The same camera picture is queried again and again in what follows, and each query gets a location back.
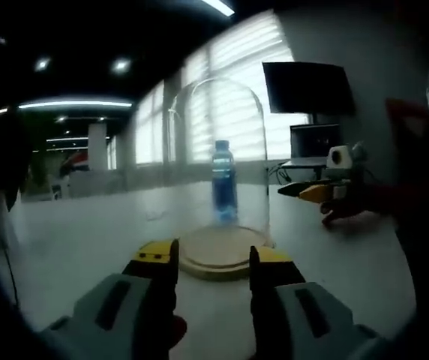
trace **plastic water bottle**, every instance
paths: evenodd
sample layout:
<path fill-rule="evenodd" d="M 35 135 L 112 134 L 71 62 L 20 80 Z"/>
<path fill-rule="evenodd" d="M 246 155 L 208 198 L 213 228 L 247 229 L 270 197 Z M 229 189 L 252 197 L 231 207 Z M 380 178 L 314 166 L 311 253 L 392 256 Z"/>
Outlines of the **plastic water bottle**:
<path fill-rule="evenodd" d="M 213 203 L 216 220 L 230 224 L 238 219 L 236 171 L 228 140 L 217 140 L 213 154 Z"/>

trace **bottle cap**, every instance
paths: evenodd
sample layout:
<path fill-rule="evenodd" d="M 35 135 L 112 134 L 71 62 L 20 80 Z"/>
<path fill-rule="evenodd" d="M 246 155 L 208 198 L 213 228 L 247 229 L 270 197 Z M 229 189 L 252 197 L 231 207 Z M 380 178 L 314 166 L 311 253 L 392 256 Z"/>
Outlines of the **bottle cap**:
<path fill-rule="evenodd" d="M 216 140 L 214 143 L 216 150 L 228 150 L 230 149 L 230 141 L 228 140 Z"/>

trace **cable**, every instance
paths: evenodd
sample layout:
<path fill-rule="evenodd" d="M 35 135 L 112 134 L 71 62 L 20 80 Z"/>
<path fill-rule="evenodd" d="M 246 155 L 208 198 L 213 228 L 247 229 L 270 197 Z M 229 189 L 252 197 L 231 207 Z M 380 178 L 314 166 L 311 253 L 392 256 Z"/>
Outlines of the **cable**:
<path fill-rule="evenodd" d="M 283 161 L 281 163 L 278 163 L 276 165 L 274 165 L 269 171 L 268 171 L 268 176 L 270 176 L 271 174 L 275 173 L 275 171 L 278 171 L 279 168 L 281 167 L 281 165 L 283 165 L 286 161 Z"/>
<path fill-rule="evenodd" d="M 280 180 L 280 176 L 278 175 L 278 171 L 276 171 L 276 179 L 279 185 L 281 185 L 281 180 Z"/>
<path fill-rule="evenodd" d="M 279 169 L 277 172 L 280 174 L 281 178 L 282 178 L 285 182 L 288 182 L 287 176 L 286 176 L 286 174 L 283 174 L 283 170 L 282 170 L 282 169 Z"/>
<path fill-rule="evenodd" d="M 366 169 L 366 168 L 364 168 L 364 171 L 369 175 L 369 176 L 371 176 L 371 178 L 375 181 L 375 182 L 377 182 L 378 184 L 382 184 L 383 182 L 382 181 L 380 181 L 370 170 L 368 170 L 368 169 Z"/>
<path fill-rule="evenodd" d="M 286 170 L 286 169 L 283 169 L 283 171 L 284 171 L 284 179 L 285 179 L 287 182 L 291 182 L 292 180 L 291 180 L 290 176 L 288 175 L 287 170 Z"/>
<path fill-rule="evenodd" d="M 13 293 L 14 293 L 14 304 L 16 306 L 16 308 L 19 310 L 20 309 L 20 299 L 18 298 L 18 288 L 17 288 L 17 283 L 14 280 L 14 275 L 13 275 L 13 269 L 11 268 L 11 261 L 10 261 L 10 257 L 8 255 L 8 252 L 6 250 L 6 244 L 4 241 L 1 241 L 1 246 L 3 247 L 3 253 L 4 253 L 4 258 L 6 259 L 6 263 L 7 263 L 7 267 L 10 269 L 10 277 L 11 277 L 11 284 L 13 285 Z"/>

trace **window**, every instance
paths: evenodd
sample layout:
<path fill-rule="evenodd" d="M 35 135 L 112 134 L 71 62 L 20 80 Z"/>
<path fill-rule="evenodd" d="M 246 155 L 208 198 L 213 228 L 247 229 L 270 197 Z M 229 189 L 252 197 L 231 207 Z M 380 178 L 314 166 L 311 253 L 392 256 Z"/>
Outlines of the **window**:
<path fill-rule="evenodd" d="M 308 123 L 305 114 L 271 114 L 263 62 L 292 62 L 276 16 L 254 16 L 214 39 L 187 59 L 183 85 L 212 77 L 199 87 L 188 105 L 187 159 L 207 161 L 215 139 L 229 140 L 235 159 L 264 155 L 263 131 L 256 104 L 247 86 L 259 98 L 265 116 L 268 159 L 289 158 L 290 125 Z"/>
<path fill-rule="evenodd" d="M 136 111 L 136 164 L 163 161 L 163 91 L 161 82 L 139 103 Z"/>
<path fill-rule="evenodd" d="M 116 136 L 114 136 L 111 142 L 108 144 L 108 170 L 116 170 Z"/>

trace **desk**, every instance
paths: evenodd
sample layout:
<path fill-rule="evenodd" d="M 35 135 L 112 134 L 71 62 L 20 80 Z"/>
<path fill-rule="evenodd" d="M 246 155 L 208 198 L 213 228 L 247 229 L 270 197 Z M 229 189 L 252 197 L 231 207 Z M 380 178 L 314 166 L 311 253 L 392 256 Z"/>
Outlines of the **desk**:
<path fill-rule="evenodd" d="M 238 191 L 249 191 L 250 186 L 256 185 L 240 184 Z M 187 221 L 180 213 L 189 213 L 189 203 L 193 201 L 190 209 L 201 209 L 209 194 L 197 193 L 198 187 L 24 204 L 29 239 L 12 263 L 25 316 L 42 329 L 71 314 L 81 295 L 108 274 L 120 272 L 143 243 L 166 238 L 173 224 Z M 270 187 L 269 198 L 269 225 L 277 248 L 295 260 L 308 281 L 321 284 L 349 306 L 356 322 L 392 338 L 416 306 L 392 222 L 374 217 L 369 226 L 354 223 L 328 232 L 316 205 L 277 190 Z M 173 208 L 179 197 L 184 206 Z M 5 270 L 0 268 L 9 289 Z M 253 355 L 246 280 L 209 283 L 180 273 L 176 292 L 175 313 L 187 320 L 188 330 L 171 359 L 245 360 Z"/>
<path fill-rule="evenodd" d="M 313 169 L 316 180 L 321 179 L 321 170 L 326 168 L 326 157 L 294 157 L 281 165 L 281 169 Z"/>

